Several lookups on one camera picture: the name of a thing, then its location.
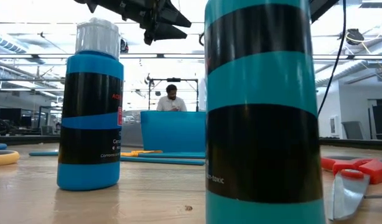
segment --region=clear bottle cap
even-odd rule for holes
[[[101,52],[119,60],[120,38],[117,25],[104,19],[91,18],[78,25],[75,53]]]

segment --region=scissor handle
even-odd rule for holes
[[[352,156],[326,156],[321,158],[321,167],[325,170],[331,170],[334,175],[343,169],[354,169],[372,159]]]
[[[358,170],[371,176],[370,184],[382,183],[382,159],[373,159],[358,167]]]
[[[364,173],[359,170],[344,169],[340,171],[340,175],[353,179],[364,179]]]
[[[350,156],[330,156],[321,158],[323,169],[336,175],[341,170],[359,170],[370,176],[370,184],[382,183],[382,160]]]

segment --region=yellow ring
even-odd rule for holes
[[[19,160],[19,153],[10,150],[0,150],[0,166],[16,163]]]

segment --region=cylindrical bottle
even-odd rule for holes
[[[76,53],[68,58],[57,184],[93,190],[119,180],[123,65],[118,27],[91,19],[78,25]]]
[[[324,224],[304,0],[209,0],[207,224]]]

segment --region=yellow object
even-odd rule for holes
[[[157,150],[157,151],[139,150],[139,151],[131,151],[131,152],[121,152],[121,156],[137,157],[137,156],[139,156],[139,153],[162,153],[162,151],[160,151],[160,150]]]
[[[16,163],[19,160],[19,153],[10,150],[0,150],[0,166]]]

